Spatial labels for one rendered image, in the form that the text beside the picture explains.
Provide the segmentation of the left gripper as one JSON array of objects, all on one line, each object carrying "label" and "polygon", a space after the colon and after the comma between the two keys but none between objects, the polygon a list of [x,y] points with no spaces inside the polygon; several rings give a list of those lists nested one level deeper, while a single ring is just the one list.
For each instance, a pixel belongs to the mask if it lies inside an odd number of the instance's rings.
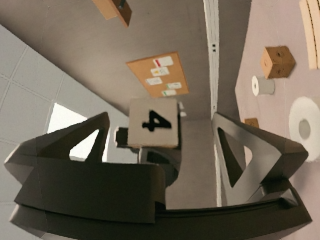
[{"label": "left gripper", "polygon": [[[180,105],[176,101],[177,106],[177,118],[180,119]],[[139,149],[139,162],[145,163],[179,163],[181,162],[181,149],[182,149],[182,138],[181,138],[181,122],[177,119],[177,144],[172,148],[162,145],[154,144],[141,144]],[[147,149],[154,149],[148,150]],[[159,152],[156,152],[159,151]],[[165,157],[165,156],[166,157]]]}]

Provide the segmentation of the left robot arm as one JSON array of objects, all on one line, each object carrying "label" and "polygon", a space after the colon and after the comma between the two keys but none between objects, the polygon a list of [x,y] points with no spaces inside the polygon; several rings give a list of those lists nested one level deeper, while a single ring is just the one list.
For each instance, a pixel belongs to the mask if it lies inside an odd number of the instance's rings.
[{"label": "left robot arm", "polygon": [[[130,150],[133,153],[139,154],[140,147],[133,147],[130,144],[127,143],[127,133],[128,133],[128,127],[125,126],[118,126],[117,129],[114,131],[114,142],[116,142],[115,147],[125,147],[130,148]],[[168,185],[171,185],[175,179],[179,175],[180,165],[179,163],[155,163],[157,165],[162,167],[165,170],[165,188]]]}]

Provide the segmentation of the tan cardboard carton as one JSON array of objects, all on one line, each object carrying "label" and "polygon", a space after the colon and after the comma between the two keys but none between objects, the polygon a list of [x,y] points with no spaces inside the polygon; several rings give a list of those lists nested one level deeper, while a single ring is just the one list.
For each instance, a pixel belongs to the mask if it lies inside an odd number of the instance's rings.
[{"label": "tan cardboard carton", "polygon": [[259,128],[257,117],[247,117],[242,122]]},{"label": "tan cardboard carton", "polygon": [[176,97],[130,97],[127,143],[177,144]]},{"label": "tan cardboard carton", "polygon": [[287,77],[294,62],[286,44],[264,46],[260,58],[265,78]]}]

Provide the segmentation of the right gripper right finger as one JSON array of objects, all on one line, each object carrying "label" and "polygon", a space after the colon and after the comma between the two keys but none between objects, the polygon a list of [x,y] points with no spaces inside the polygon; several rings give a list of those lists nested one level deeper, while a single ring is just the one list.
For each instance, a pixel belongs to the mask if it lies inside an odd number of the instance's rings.
[{"label": "right gripper right finger", "polygon": [[[228,206],[244,204],[262,184],[289,180],[309,156],[299,142],[219,112],[214,112],[211,126]],[[245,170],[232,153],[224,131],[251,151],[252,159]]]}]

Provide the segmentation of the small wooden pallet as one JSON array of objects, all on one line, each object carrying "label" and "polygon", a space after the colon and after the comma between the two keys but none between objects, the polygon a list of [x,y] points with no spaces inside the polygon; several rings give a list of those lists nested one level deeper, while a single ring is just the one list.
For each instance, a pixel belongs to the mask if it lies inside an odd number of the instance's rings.
[{"label": "small wooden pallet", "polygon": [[299,0],[299,6],[306,37],[309,67],[318,67],[320,66],[320,0]]}]

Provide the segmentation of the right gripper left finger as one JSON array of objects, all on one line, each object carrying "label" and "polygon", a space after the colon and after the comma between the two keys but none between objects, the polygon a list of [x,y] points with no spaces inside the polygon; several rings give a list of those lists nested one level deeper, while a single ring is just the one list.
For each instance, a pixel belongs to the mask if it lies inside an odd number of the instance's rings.
[{"label": "right gripper left finger", "polygon": [[98,131],[84,161],[102,162],[109,129],[109,115],[105,111],[81,122],[21,142],[13,152],[71,160],[71,150]]}]

